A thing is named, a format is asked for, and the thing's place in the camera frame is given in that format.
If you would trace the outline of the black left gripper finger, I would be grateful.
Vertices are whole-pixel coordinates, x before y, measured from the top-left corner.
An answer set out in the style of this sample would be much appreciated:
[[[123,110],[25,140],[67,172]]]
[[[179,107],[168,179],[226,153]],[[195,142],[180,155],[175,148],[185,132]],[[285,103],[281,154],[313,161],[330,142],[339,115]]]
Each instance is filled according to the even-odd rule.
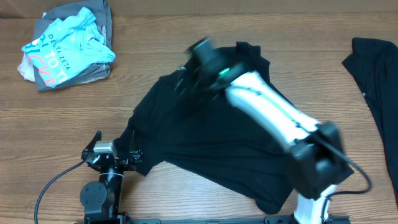
[[[131,156],[140,156],[141,155],[141,150],[139,149],[139,145],[137,143],[137,137],[136,137],[135,130],[132,131],[129,154]]]
[[[101,131],[97,131],[94,135],[93,139],[89,142],[89,144],[84,148],[83,152],[91,152],[94,149],[95,144],[102,139]]]

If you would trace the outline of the black t-shirt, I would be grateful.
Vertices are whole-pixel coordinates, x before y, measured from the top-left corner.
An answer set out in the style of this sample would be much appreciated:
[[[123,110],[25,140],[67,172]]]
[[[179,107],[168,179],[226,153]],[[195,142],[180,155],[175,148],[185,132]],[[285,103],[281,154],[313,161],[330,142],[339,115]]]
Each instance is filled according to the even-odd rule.
[[[126,153],[132,131],[144,162],[136,170],[146,175],[169,162],[256,201],[268,214],[278,213],[292,191],[287,156],[272,136],[223,95],[182,98],[175,86],[184,67],[162,76],[134,109],[127,127],[115,140]]]

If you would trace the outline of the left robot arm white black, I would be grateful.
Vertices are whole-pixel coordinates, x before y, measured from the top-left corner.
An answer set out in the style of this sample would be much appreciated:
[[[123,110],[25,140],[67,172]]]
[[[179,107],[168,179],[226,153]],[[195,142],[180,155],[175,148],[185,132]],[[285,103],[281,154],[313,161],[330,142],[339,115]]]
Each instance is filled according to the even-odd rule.
[[[102,133],[98,131],[82,151],[81,158],[88,167],[99,172],[98,180],[89,182],[80,192],[85,214],[83,222],[132,224],[129,214],[119,209],[124,173],[135,171],[136,165],[144,162],[135,132],[127,152],[121,153],[114,141],[102,140]]]

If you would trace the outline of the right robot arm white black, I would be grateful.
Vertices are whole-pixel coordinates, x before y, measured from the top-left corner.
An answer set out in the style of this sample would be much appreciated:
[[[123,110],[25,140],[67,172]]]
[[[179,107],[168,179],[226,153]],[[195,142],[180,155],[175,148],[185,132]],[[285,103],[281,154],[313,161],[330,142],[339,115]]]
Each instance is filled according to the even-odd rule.
[[[338,185],[353,173],[336,125],[321,123],[292,106],[246,62],[227,62],[208,38],[187,52],[198,68],[177,84],[179,95],[223,91],[229,103],[268,131],[287,155],[287,177],[298,192],[296,209],[291,215],[265,217],[263,223],[349,223],[347,216],[328,214]]]

